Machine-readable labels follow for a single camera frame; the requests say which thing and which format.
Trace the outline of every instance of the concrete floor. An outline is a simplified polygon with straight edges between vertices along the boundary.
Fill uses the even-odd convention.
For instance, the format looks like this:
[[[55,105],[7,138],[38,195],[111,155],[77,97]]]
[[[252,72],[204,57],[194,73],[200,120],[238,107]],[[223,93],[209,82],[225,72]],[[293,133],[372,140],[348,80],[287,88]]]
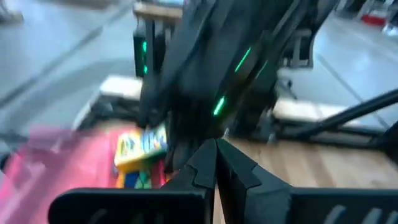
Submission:
[[[102,9],[61,0],[20,5],[25,22],[0,26],[0,98],[30,85],[1,105],[2,129],[67,128],[110,73],[134,74],[137,24],[129,0]],[[281,71],[300,99],[351,106],[398,87],[398,45],[375,28],[331,16],[317,35],[314,59],[311,71]],[[391,125],[395,111],[382,110],[363,123]]]

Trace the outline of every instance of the pink fabric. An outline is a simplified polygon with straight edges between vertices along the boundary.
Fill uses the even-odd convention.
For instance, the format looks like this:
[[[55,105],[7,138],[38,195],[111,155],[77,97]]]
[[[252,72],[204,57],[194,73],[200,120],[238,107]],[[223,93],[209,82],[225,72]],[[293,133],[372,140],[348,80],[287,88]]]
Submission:
[[[7,162],[6,177],[0,183],[0,223],[44,224],[49,205],[59,194],[79,187],[115,186],[114,147],[108,134],[50,128],[34,133]],[[66,135],[68,143],[49,148],[55,137]],[[38,140],[44,136],[51,136],[53,143],[51,138]]]

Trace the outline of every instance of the red object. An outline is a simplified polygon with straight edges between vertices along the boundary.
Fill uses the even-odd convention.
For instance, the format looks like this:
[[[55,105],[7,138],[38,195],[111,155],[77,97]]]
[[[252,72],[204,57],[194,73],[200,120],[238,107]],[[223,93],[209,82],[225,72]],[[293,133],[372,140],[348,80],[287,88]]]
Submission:
[[[156,163],[156,165],[150,170],[150,182],[154,189],[159,189],[166,184],[163,160]]]
[[[66,132],[47,128],[45,134],[35,136]],[[24,146],[9,159],[6,176],[0,183],[0,223],[44,224],[49,205],[59,194],[79,187],[115,186],[114,152],[108,135],[90,133],[84,138],[78,137],[79,133],[74,135],[69,144],[57,150],[54,150],[57,147]],[[27,145],[39,145],[36,140],[33,137]]]
[[[361,20],[369,25],[372,26],[384,26],[386,25],[386,18],[371,16],[371,15],[364,15]]]

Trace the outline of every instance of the wooden table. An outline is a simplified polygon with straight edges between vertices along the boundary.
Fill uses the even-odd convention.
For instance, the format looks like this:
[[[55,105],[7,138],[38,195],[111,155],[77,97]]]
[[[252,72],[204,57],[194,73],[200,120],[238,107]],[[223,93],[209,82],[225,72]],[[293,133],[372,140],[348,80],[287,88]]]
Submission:
[[[138,100],[141,85],[140,79],[111,75],[102,84],[99,93]],[[76,126],[89,108],[90,104],[82,110],[76,119]],[[274,115],[278,118],[313,121],[331,116],[344,108],[279,99],[274,108]],[[349,125],[358,124],[359,122],[353,121]],[[104,126],[108,129],[118,125],[120,123],[110,122]],[[397,167],[381,152],[287,141],[275,145],[238,139],[229,139],[229,142],[263,168],[296,187],[398,188]],[[224,223],[221,211],[217,193],[214,223]]]

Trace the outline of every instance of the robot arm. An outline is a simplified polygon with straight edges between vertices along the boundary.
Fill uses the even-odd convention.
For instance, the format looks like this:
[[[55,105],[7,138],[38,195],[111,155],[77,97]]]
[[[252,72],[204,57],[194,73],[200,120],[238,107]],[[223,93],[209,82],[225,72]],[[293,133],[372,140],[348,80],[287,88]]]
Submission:
[[[167,171],[180,169],[204,140],[222,136],[258,76],[276,82],[273,71],[310,1],[208,0],[188,6],[162,73],[148,73],[141,93],[139,125],[169,124]],[[152,110],[155,118],[149,117]]]

